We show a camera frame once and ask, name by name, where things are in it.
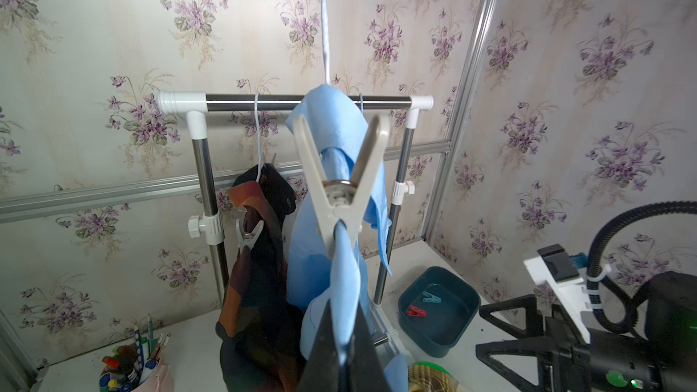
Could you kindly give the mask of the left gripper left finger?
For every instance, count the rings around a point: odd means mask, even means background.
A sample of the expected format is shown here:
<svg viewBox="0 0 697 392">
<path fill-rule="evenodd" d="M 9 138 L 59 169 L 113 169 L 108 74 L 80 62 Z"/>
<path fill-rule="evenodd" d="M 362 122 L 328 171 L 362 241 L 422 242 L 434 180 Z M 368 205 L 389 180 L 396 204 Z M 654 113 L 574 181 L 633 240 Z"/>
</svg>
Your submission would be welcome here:
<svg viewBox="0 0 697 392">
<path fill-rule="evenodd" d="M 335 342 L 332 310 L 325 306 L 321 324 L 303 371 L 298 391 L 338 392 L 349 390 L 349 351 Z"/>
</svg>

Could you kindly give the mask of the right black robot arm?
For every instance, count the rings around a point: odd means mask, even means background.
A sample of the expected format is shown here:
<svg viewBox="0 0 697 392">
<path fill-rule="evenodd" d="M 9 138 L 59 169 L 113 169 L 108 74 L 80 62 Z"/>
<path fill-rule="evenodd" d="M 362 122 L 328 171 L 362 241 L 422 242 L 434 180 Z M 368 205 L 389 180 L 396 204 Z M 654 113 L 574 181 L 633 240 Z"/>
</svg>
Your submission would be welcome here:
<svg viewBox="0 0 697 392">
<path fill-rule="evenodd" d="M 586 254 L 558 244 L 538 250 L 525 267 L 558 303 L 549 316 L 533 295 L 481 308 L 480 317 L 511 338 L 478 344 L 478 360 L 520 391 L 695 390 L 695 276 L 665 271 L 628 296 L 603 258 L 625 227 L 695 212 L 693 201 L 639 206 L 604 225 Z"/>
</svg>

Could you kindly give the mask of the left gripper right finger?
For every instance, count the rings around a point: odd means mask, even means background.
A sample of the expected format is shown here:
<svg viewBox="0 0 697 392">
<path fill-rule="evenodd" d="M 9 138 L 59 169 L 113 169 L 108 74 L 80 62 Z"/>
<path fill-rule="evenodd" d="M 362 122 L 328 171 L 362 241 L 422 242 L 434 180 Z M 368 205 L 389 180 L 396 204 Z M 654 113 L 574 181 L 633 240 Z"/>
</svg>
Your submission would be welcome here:
<svg viewBox="0 0 697 392">
<path fill-rule="evenodd" d="M 361 307 L 348 349 L 348 391 L 390 391 Z"/>
</svg>

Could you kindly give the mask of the white hanger of blue shirt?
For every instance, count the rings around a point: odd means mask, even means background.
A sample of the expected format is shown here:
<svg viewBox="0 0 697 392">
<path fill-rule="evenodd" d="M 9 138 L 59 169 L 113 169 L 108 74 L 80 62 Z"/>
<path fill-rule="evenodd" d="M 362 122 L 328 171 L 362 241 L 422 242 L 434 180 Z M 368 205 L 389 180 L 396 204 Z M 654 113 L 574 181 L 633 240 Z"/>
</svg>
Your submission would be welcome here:
<svg viewBox="0 0 697 392">
<path fill-rule="evenodd" d="M 330 74 L 330 28 L 327 0 L 321 0 L 321 37 L 325 85 L 331 85 Z"/>
</svg>

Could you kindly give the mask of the yellow plaid shirt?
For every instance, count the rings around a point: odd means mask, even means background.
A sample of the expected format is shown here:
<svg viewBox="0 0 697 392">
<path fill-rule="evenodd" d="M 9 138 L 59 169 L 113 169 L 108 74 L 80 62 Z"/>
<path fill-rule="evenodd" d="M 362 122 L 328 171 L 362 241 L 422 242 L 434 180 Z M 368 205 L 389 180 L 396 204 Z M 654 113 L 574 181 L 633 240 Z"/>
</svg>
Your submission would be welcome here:
<svg viewBox="0 0 697 392">
<path fill-rule="evenodd" d="M 452 376 L 426 367 L 408 367 L 408 392 L 457 392 L 459 382 Z"/>
</svg>

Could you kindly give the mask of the red clothespin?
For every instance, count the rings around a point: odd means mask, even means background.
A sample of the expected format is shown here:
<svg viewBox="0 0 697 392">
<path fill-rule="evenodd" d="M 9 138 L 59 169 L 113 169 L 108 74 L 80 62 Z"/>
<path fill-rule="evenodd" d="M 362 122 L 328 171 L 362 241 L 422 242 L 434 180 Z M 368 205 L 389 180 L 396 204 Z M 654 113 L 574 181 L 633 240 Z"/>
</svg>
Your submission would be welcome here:
<svg viewBox="0 0 697 392">
<path fill-rule="evenodd" d="M 425 318 L 428 314 L 426 310 L 410 305 L 406 310 L 406 315 L 412 318 Z"/>
</svg>

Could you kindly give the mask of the light blue shirt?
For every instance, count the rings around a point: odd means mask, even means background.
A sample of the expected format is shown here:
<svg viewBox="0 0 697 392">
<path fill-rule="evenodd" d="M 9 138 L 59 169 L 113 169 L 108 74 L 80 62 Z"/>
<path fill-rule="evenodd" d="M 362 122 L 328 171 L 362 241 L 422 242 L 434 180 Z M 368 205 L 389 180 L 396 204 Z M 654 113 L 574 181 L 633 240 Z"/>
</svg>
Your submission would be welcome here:
<svg viewBox="0 0 697 392">
<path fill-rule="evenodd" d="M 301 158 L 308 194 L 292 228 L 287 301 L 303 312 L 299 348 L 307 365 L 301 391 L 388 391 L 372 337 L 368 272 L 359 234 L 390 220 L 383 156 L 390 121 L 367 121 L 341 90 L 320 85 L 286 125 Z"/>
</svg>

